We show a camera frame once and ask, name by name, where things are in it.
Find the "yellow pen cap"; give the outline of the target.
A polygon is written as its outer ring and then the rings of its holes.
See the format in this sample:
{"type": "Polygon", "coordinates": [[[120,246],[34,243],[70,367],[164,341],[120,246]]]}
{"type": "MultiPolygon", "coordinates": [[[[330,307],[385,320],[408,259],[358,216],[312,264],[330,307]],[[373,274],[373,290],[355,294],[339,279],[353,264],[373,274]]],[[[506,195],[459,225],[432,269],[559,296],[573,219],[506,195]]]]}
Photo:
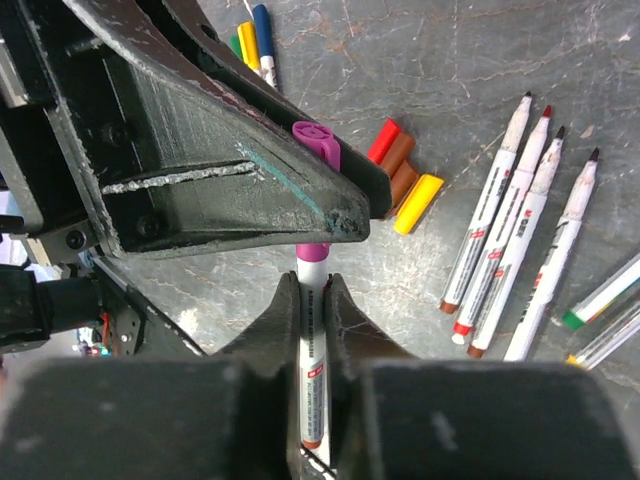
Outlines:
{"type": "Polygon", "coordinates": [[[396,213],[394,231],[401,235],[410,234],[443,184],[440,177],[421,175],[396,213]]]}

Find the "red capped marker pen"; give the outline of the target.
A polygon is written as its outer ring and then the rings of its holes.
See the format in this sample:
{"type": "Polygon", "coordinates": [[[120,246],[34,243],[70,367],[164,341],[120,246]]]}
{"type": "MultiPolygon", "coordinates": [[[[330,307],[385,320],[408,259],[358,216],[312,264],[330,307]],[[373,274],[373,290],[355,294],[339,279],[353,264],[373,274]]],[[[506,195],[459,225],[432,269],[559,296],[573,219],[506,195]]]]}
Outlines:
{"type": "Polygon", "coordinates": [[[513,231],[519,209],[534,178],[534,174],[547,140],[552,106],[547,105],[531,131],[518,165],[511,176],[496,218],[491,225],[483,252],[470,281],[454,324],[451,340],[463,345],[475,325],[495,272],[513,231]]]}

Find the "yellow capped marker pen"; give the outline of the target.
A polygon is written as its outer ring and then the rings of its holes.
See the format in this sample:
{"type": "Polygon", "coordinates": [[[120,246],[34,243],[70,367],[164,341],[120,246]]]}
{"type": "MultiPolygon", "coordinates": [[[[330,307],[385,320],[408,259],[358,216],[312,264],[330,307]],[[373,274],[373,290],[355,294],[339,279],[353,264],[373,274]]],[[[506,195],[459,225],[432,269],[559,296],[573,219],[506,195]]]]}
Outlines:
{"type": "Polygon", "coordinates": [[[596,147],[576,178],[563,213],[556,224],[544,262],[534,280],[529,300],[504,354],[503,360],[506,362],[522,361],[528,355],[578,237],[595,185],[599,155],[600,149],[596,147]]]}

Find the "purple pen cap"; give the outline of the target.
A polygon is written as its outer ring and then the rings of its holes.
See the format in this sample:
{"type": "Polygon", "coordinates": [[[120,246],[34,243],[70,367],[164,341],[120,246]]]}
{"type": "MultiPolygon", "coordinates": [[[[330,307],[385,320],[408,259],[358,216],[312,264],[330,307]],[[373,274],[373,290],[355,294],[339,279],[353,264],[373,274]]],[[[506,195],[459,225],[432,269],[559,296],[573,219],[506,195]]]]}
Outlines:
{"type": "Polygon", "coordinates": [[[292,125],[292,135],[334,170],[341,169],[341,146],[328,127],[311,121],[297,121],[292,125]]]}

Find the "brown capped marker pen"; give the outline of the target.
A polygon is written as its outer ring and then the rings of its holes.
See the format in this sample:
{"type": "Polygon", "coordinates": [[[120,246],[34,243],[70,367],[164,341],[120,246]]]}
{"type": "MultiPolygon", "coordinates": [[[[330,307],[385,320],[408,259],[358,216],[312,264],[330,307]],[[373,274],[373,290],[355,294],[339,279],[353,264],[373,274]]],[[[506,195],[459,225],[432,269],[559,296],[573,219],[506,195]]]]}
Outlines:
{"type": "Polygon", "coordinates": [[[523,95],[509,120],[501,145],[494,156],[442,294],[439,309],[445,314],[453,314],[462,301],[515,161],[529,120],[532,97],[531,91],[523,95]]]}

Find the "pens pile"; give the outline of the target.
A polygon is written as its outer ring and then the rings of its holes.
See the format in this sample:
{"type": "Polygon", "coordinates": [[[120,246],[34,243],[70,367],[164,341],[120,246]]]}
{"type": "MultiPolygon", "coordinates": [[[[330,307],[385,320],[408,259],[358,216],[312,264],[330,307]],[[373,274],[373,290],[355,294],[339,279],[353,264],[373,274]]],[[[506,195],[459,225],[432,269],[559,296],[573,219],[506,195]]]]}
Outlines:
{"type": "Polygon", "coordinates": [[[237,26],[229,45],[246,66],[270,87],[278,90],[275,38],[270,13],[262,3],[251,5],[249,1],[244,1],[244,5],[250,19],[237,26]]]}

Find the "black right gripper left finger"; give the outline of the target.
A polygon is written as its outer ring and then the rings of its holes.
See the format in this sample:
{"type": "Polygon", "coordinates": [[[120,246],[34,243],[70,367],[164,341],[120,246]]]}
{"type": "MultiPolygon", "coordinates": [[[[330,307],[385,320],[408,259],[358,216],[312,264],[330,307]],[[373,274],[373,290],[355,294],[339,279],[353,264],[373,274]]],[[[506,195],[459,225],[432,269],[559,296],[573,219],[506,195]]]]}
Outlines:
{"type": "Polygon", "coordinates": [[[269,306],[215,357],[239,369],[227,458],[232,479],[289,479],[296,472],[299,283],[281,276],[269,306]]]}

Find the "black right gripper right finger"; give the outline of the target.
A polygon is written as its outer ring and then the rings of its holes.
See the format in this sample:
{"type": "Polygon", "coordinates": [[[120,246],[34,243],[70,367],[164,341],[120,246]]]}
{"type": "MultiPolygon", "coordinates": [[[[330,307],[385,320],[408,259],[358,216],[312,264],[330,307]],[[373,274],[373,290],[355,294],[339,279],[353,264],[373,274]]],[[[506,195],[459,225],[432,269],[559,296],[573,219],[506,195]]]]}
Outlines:
{"type": "Polygon", "coordinates": [[[355,304],[339,274],[329,280],[324,314],[331,464],[340,479],[402,479],[414,358],[355,304]]]}

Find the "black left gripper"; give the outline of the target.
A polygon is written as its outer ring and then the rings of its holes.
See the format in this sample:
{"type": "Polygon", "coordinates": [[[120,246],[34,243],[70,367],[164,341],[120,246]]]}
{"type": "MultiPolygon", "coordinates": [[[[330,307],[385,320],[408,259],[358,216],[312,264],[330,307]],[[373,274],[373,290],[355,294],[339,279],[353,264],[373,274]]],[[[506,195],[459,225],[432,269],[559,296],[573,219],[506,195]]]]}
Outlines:
{"type": "Polygon", "coordinates": [[[150,211],[102,188],[142,172],[148,123],[133,70],[62,1],[1,4],[1,175],[41,265],[141,242],[150,211]]]}

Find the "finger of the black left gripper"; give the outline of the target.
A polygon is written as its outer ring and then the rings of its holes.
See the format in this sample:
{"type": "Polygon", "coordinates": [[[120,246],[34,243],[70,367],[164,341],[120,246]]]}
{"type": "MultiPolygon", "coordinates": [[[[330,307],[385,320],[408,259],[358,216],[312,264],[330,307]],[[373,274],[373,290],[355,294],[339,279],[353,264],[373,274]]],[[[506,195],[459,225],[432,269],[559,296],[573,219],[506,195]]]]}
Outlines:
{"type": "Polygon", "coordinates": [[[62,1],[133,70],[148,123],[142,172],[107,185],[136,206],[142,240],[120,258],[346,243],[370,232],[366,195],[196,66],[165,1],[62,1]]]}
{"type": "Polygon", "coordinates": [[[196,1],[165,1],[163,6],[187,40],[196,50],[195,62],[209,78],[229,87],[259,116],[282,128],[286,133],[314,148],[323,157],[335,144],[340,146],[338,169],[368,198],[370,216],[383,218],[391,208],[391,185],[388,175],[375,163],[348,143],[318,124],[266,81],[250,71],[227,44],[220,40],[196,1]]]}

